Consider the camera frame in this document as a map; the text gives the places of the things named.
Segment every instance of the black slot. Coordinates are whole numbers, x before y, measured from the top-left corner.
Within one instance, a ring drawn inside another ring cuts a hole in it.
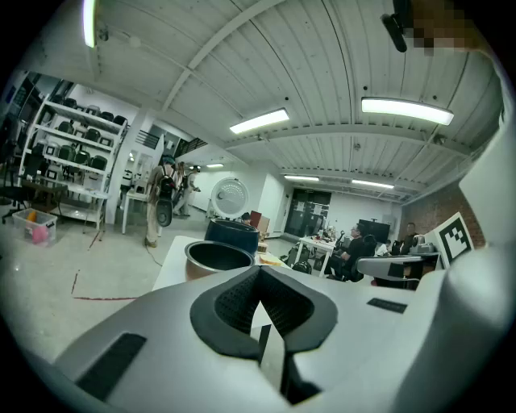
[[[77,381],[86,393],[106,400],[120,378],[135,359],[146,338],[123,333]]]

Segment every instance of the man with backpack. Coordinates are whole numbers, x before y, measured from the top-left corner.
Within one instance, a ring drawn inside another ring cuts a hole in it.
[[[156,206],[160,196],[160,183],[164,177],[172,177],[174,174],[174,159],[170,156],[163,157],[163,165],[158,165],[151,171],[147,183],[147,235],[144,244],[146,247],[155,248],[158,240],[159,224],[156,216]]]
[[[200,168],[198,166],[195,166],[193,168],[193,171],[190,172],[190,174],[188,175],[188,177],[186,177],[186,179],[183,179],[183,195],[182,195],[181,199],[179,200],[179,202],[177,203],[177,205],[173,209],[174,215],[179,215],[180,214],[179,211],[182,208],[183,215],[190,216],[188,213],[188,201],[189,201],[190,195],[194,191],[201,192],[201,190],[194,184],[195,177],[197,176],[199,171],[200,171]]]

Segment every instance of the doorway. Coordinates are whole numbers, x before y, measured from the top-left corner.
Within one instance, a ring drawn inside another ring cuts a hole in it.
[[[293,236],[311,236],[326,226],[331,193],[317,190],[293,190],[285,232]]]

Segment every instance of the box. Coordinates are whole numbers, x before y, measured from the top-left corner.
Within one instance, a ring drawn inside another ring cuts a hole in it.
[[[27,220],[31,212],[35,212],[35,222]],[[56,240],[57,217],[27,208],[13,214],[15,234],[18,238],[43,247],[51,245]]]

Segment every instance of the white corrugated ceiling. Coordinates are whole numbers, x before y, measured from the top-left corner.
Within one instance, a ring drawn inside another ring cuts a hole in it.
[[[497,127],[500,86],[489,60],[410,45],[396,51],[380,21],[393,12],[390,0],[99,3],[98,27],[109,39],[98,40],[93,65],[79,2],[61,7],[21,65],[150,104],[242,161],[319,176],[315,185],[326,190],[408,199],[482,149]],[[371,96],[447,108],[455,118],[437,127],[364,114],[360,99]],[[280,107],[289,121],[229,130]],[[353,177],[396,187],[357,189]]]

